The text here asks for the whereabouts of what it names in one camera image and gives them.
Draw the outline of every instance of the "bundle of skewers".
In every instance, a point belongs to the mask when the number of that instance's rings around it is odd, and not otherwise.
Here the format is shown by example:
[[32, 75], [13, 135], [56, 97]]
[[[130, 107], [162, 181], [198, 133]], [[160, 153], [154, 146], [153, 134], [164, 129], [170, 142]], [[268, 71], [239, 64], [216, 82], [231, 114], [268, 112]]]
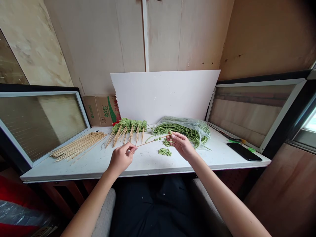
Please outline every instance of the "bundle of skewers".
[[83, 151], [87, 150], [92, 145], [94, 145], [93, 147], [95, 147], [106, 136], [107, 134], [103, 132], [91, 132], [69, 143], [68, 145], [63, 146], [62, 148], [59, 148], [58, 150], [53, 151], [50, 156], [56, 158], [55, 162], [64, 159], [69, 161]]
[[132, 142], [135, 132], [136, 132], [135, 145], [137, 145], [138, 140], [141, 140], [143, 142], [144, 132], [146, 131], [147, 131], [147, 122], [145, 120], [140, 121], [140, 120], [122, 118], [119, 123], [113, 126], [110, 137], [104, 143], [105, 148], [107, 148], [110, 143], [113, 143], [112, 147], [115, 147], [118, 141], [123, 141], [123, 144], [125, 144], [126, 142]]

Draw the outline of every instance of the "cardboard box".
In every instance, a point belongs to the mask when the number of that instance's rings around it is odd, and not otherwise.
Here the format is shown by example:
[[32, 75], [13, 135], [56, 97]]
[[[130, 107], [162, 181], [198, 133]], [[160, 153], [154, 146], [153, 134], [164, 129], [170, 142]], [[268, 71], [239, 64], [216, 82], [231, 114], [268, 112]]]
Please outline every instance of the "cardboard box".
[[121, 119], [116, 96], [83, 96], [83, 100], [92, 126], [108, 127]]

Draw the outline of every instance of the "forearm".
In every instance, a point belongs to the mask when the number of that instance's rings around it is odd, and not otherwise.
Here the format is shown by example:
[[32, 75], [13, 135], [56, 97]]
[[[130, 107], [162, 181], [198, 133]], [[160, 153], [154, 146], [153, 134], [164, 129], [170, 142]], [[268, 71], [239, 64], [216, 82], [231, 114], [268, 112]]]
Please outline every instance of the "forearm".
[[105, 198], [117, 179], [113, 172], [105, 171], [99, 182], [81, 205], [61, 237], [90, 237], [100, 215]]
[[270, 236], [255, 215], [197, 155], [189, 161], [234, 237]]

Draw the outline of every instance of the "person's left hand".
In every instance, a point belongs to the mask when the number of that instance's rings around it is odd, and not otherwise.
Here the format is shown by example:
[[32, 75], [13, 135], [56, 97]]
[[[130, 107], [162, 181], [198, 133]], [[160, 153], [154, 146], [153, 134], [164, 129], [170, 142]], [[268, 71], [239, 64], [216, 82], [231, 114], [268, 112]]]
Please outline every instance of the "person's left hand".
[[130, 142], [116, 148], [112, 153], [111, 161], [107, 170], [119, 176], [132, 163], [133, 154], [136, 150], [137, 147]]

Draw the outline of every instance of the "phone screen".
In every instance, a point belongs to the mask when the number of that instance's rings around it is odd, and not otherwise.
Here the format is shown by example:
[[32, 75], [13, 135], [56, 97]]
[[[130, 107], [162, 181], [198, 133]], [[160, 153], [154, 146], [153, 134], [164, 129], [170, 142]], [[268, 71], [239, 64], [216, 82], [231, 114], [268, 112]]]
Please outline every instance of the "phone screen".
[[248, 161], [262, 161], [259, 156], [255, 155], [239, 143], [227, 143], [227, 145]]

